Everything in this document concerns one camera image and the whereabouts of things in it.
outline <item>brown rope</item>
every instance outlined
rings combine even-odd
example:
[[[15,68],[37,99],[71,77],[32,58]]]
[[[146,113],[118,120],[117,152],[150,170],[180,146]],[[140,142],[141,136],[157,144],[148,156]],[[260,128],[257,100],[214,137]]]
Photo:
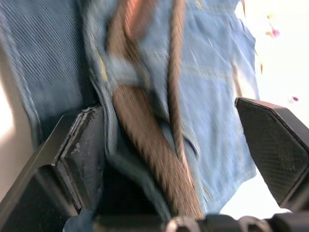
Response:
[[[131,62],[135,63],[137,69],[142,69],[141,62],[139,61],[137,46],[135,46],[133,41],[129,41],[126,38],[124,28],[130,29],[130,21],[125,20],[127,7],[127,0],[122,0],[118,11],[116,12],[110,28],[109,36],[107,40],[108,52],[114,55],[119,55],[124,57]],[[184,10],[184,5],[175,4],[175,11],[177,14],[173,13],[174,17],[181,17],[181,10]],[[183,19],[174,20],[172,27],[180,26]],[[172,95],[169,95],[170,103],[176,101],[176,109],[172,110],[171,120],[174,120],[175,116],[178,117],[176,124],[178,129],[172,129],[173,133],[178,133],[176,147],[182,144],[183,146],[183,135],[181,128],[181,118],[179,114],[179,100],[178,100],[178,76],[179,76],[179,62],[181,54],[181,31],[174,31],[176,36],[172,43],[180,44],[178,47],[172,46],[170,49],[170,55],[175,56],[175,58],[170,59],[169,65],[169,76],[171,76],[172,81],[169,88],[172,89]],[[145,92],[139,87],[131,87],[127,85],[119,86],[119,88],[113,93],[112,96],[113,104],[115,107],[116,114],[118,116],[120,124],[123,126],[125,132],[128,134],[129,138],[135,145],[135,147],[140,152],[145,162],[149,165],[152,170],[157,182],[161,185],[167,199],[171,205],[172,215],[184,215],[193,218],[202,218],[202,212],[197,198],[196,191],[192,185],[192,180],[190,172],[188,169],[187,161],[184,156],[184,147],[181,149],[176,148],[181,156],[180,161],[176,154],[171,150],[166,138],[162,134],[160,128],[158,127],[156,120],[151,112],[149,99]]]
[[[173,132],[176,154],[182,161],[186,169],[187,175],[191,180],[191,173],[184,152],[182,120],[180,116],[179,93],[178,93],[178,78],[180,76],[180,64],[182,55],[184,11],[185,11],[185,0],[175,0],[170,25],[167,89],[168,89],[169,121]]]

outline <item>blurry fabric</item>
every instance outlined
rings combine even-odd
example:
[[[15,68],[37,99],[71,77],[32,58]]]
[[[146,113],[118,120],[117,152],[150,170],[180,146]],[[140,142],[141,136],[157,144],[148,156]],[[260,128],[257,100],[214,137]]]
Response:
[[[77,0],[0,1],[0,41],[36,148],[60,117],[97,101],[88,78]]]
[[[237,2],[187,0],[186,6],[181,115],[186,156],[204,214],[219,212],[241,183],[255,176],[234,107],[236,96],[259,98],[255,39],[235,16]],[[118,3],[89,0],[84,8],[77,0],[2,0],[0,39],[29,117],[34,146],[48,137],[63,114],[99,98],[106,118],[102,142],[108,162],[139,185],[157,213],[168,219],[169,206],[161,189],[121,132],[111,90],[118,84],[146,87],[150,81],[153,112],[163,119],[158,121],[160,128],[170,136],[165,119],[172,0],[158,2],[138,44],[149,80],[131,63],[105,52],[106,30]]]
[[[240,184],[255,176],[255,165],[234,107],[237,96],[259,98],[254,74],[255,39],[235,16],[237,2],[188,0],[186,5],[179,86],[181,115],[185,147],[193,149],[195,162],[191,162],[190,167],[197,170],[194,182],[205,214],[219,212]],[[152,96],[154,114],[169,118],[166,78],[171,3],[172,0],[159,1],[146,35],[138,44],[149,79],[137,73],[132,63],[105,51],[107,26],[118,1],[93,0],[84,15],[86,54],[93,71],[91,79],[108,115],[107,158],[118,170],[141,184],[158,212],[165,212],[161,216],[167,218],[170,217],[164,210],[167,204],[157,197],[160,190],[152,188],[153,177],[136,174],[147,173],[147,167],[134,159],[136,154],[131,150],[118,152],[119,144],[113,142],[122,134],[111,104],[111,93],[115,86],[123,83],[144,87]]]

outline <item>brown braided cord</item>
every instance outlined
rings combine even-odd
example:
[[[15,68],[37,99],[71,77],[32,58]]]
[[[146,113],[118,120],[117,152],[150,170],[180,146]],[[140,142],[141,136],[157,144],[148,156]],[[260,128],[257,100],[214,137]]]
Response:
[[[185,169],[158,127],[144,91],[138,87],[120,86],[114,92],[113,102],[120,123],[153,171],[172,212],[202,218],[195,189],[183,176]]]
[[[182,161],[187,175],[191,180],[188,162],[185,157],[183,145],[182,120],[180,117],[178,78],[180,76],[180,64],[182,54],[183,19],[185,0],[174,0],[174,9],[170,25],[169,41],[169,66],[168,66],[168,106],[169,121],[175,143],[176,154]]]
[[[137,69],[141,69],[137,47],[126,40],[124,33],[126,1],[121,2],[111,22],[107,48],[111,54],[129,59],[137,65]],[[120,124],[161,185],[173,216],[202,218],[196,191],[191,178],[186,175],[187,169],[159,129],[145,92],[139,87],[122,85],[112,98]]]

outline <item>textured black plastic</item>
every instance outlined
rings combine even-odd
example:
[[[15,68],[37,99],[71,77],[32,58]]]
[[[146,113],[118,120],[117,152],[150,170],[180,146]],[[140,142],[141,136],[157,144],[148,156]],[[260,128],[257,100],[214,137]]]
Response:
[[[236,107],[251,156],[277,203],[282,206],[308,173],[309,130],[286,108],[237,99]]]

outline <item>blue denim fabric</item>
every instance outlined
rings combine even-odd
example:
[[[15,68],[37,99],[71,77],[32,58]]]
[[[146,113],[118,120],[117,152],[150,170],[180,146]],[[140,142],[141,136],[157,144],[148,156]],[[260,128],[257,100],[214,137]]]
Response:
[[[91,79],[107,113],[106,155],[119,171],[142,186],[163,219],[168,219],[170,214],[160,190],[154,188],[152,175],[134,160],[135,154],[119,143],[121,133],[111,92],[117,84],[141,84],[151,93],[154,113],[162,119],[168,118],[166,67],[171,2],[159,1],[146,36],[139,43],[148,75],[136,73],[132,64],[110,57],[104,50],[106,24],[118,1],[93,0],[84,15]],[[250,91],[251,97],[258,99],[255,40],[234,14],[237,2],[187,1],[179,87],[181,115],[186,155],[195,171],[194,181],[205,214],[219,212],[240,184],[255,176],[255,166],[234,107],[235,85],[239,82],[249,89],[244,91]],[[162,124],[161,128],[167,131],[166,125]]]
[[[65,113],[98,102],[88,78],[80,1],[0,1],[0,43],[29,118],[34,149]]]

